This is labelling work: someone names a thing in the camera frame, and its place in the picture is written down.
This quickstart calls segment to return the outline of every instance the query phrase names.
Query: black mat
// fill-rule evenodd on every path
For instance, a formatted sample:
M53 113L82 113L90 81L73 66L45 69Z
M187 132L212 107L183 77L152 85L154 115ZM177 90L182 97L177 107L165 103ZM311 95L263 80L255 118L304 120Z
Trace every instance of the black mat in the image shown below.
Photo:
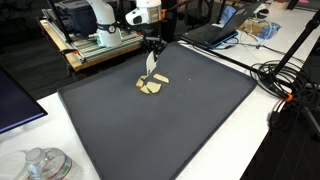
M170 79L158 94L135 87L145 56L59 90L101 179L175 178L255 87L178 44L169 44L155 71Z

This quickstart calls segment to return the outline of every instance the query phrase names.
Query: white table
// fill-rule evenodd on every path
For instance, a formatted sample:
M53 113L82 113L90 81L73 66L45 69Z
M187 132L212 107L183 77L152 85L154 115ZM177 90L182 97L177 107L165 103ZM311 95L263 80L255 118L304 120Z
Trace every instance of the white table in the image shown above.
M312 16L313 13L307 11L272 9L269 20L283 27L266 45L281 51L288 50ZM295 56L306 59L319 34L320 29L314 31ZM256 50L240 45L219 52L247 65L282 57L266 49ZM212 59L248 74L248 71L237 65ZM257 87L205 144L178 179L239 179L268 132L269 113L278 101ZM50 95L39 100L39 103L49 115L0 135L0 157L16 150L57 147L80 164L84 169L84 180L99 179L58 95Z

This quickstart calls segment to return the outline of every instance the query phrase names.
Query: monitor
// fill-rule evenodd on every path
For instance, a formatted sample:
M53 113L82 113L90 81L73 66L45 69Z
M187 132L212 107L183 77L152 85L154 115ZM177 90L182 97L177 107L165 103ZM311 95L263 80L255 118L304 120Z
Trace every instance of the monitor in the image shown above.
M0 65L0 134L47 112Z

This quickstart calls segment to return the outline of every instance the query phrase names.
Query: wooden table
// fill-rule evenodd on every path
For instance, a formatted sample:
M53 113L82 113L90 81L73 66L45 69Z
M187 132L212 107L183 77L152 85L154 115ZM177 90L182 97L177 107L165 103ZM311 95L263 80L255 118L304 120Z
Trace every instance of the wooden table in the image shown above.
M65 49L70 49L70 46L68 45L68 43L64 42L64 40L61 38L61 36L59 36L59 34L55 31L55 29L53 29L52 25L47 20L40 20L39 25L42 28L43 33L47 37L50 37L50 39L58 47L59 51L62 51ZM132 44L126 48L121 48L121 49L115 50L111 53L108 53L107 55L105 55L103 57L99 57L95 60L87 61L84 63L82 63L81 60L76 55L74 55L72 53L63 55L63 58L66 61L70 75L72 75L76 79L75 73L80 72L81 70L92 67L94 65L97 65L101 62L118 57L120 55L126 54L128 52L137 50L139 48L140 48L139 43Z

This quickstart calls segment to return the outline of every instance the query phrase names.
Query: desk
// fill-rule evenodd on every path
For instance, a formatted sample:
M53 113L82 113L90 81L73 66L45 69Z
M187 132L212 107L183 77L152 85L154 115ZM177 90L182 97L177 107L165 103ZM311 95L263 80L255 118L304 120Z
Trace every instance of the desk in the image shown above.
M44 33L48 34L48 36L52 39L54 44L58 47L59 51L64 49L70 49L70 45L61 38L59 33L57 33L57 29L49 23L47 20L40 20L39 24L43 30ZM109 59L118 57L120 55L126 54L128 52L134 51L136 49L140 48L139 41L141 40L141 37L136 37L136 40L130 42L130 44L125 45L122 48L115 49L111 51L110 53L105 54L104 56L99 56L94 58L93 60L87 61L87 62L81 62L79 56L76 56L72 53L65 55L65 60L67 62L67 65L71 66L71 72L79 72L83 69L89 68L91 66L94 66L96 64L99 64L101 62L107 61Z
M292 12L274 10L274 13L275 15L276 13L282 15L274 16L273 21L279 22L283 28L266 45L285 51L299 36L305 23L313 16L313 13L301 10L293 10ZM288 21L291 16L295 17L295 22ZM291 28L295 28L297 33L287 31ZM306 59L319 34L319 29L312 33L296 56ZM283 47L277 42L282 42L287 46ZM235 48L223 51L223 53L228 54L230 57L238 57L238 60L248 65L270 60L270 57L280 58L278 54L268 50L243 48L238 45ZM224 60L219 60L212 56L210 58L233 67L240 72L248 73L245 69ZM177 179L239 179L268 132L267 120L269 113L278 101L279 99L268 95L257 87L209 139ZM39 103L48 111L49 115L0 135L0 157L15 150L30 150L34 147L57 147L82 166L85 180L99 179L58 95L48 96L41 99Z

